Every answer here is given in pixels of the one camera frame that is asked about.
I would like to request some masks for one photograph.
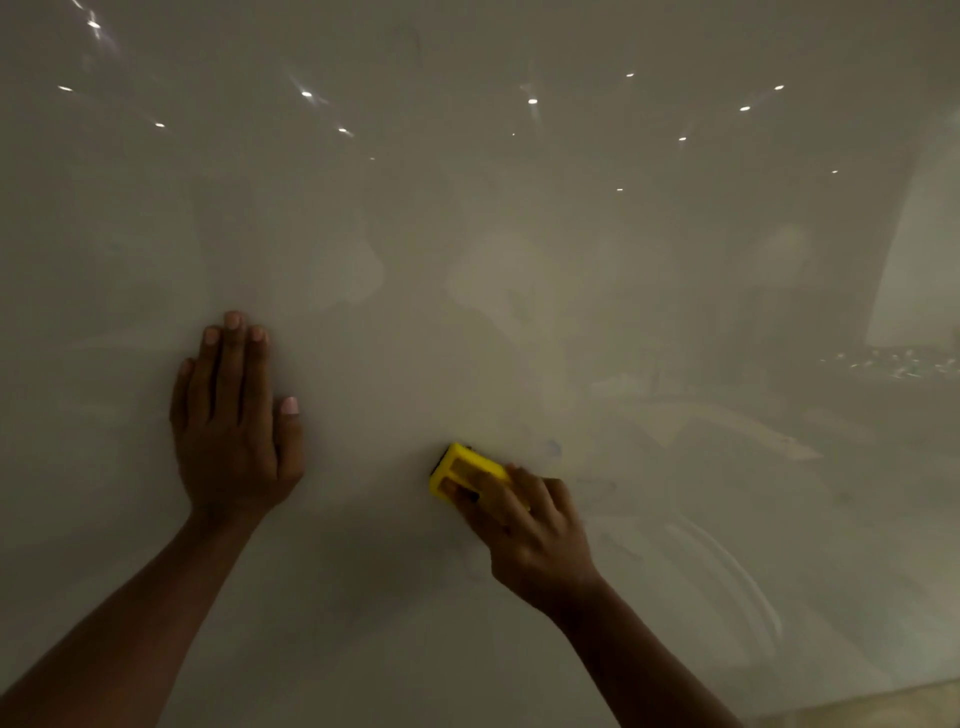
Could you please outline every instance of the person's left arm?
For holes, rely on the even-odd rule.
[[[191,513],[158,556],[0,697],[0,725],[156,725],[251,534],[303,475],[297,401],[274,411],[265,329],[230,312],[180,368],[170,407]]]

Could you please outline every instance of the yellow eraser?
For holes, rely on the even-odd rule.
[[[430,474],[430,493],[443,500],[449,500],[440,490],[440,484],[447,478],[476,493],[476,488],[470,484],[470,479],[478,472],[489,473],[505,483],[512,484],[510,476],[502,465],[494,463],[490,458],[486,458],[460,443],[453,443],[446,449],[444,457],[440,459],[437,467]]]

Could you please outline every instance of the hand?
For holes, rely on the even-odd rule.
[[[478,501],[452,480],[442,488],[490,549],[497,581],[553,620],[581,611],[605,582],[593,565],[570,493],[561,480],[514,466],[507,471],[517,493],[488,474],[473,481]]]
[[[296,399],[274,411],[266,329],[236,311],[224,323],[180,366],[170,424],[194,512],[259,519],[303,477],[303,430]]]

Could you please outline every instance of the person's left hand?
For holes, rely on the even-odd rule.
[[[180,478],[195,512],[262,518],[303,477],[303,430],[293,397],[274,409],[270,337],[231,311],[204,330],[180,366],[170,424]]]

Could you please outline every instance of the person's right arm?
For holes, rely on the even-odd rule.
[[[490,549],[493,576],[560,627],[620,725],[740,726],[597,571],[563,482],[508,470],[529,511],[491,476],[475,482],[478,502],[449,480],[444,492]]]

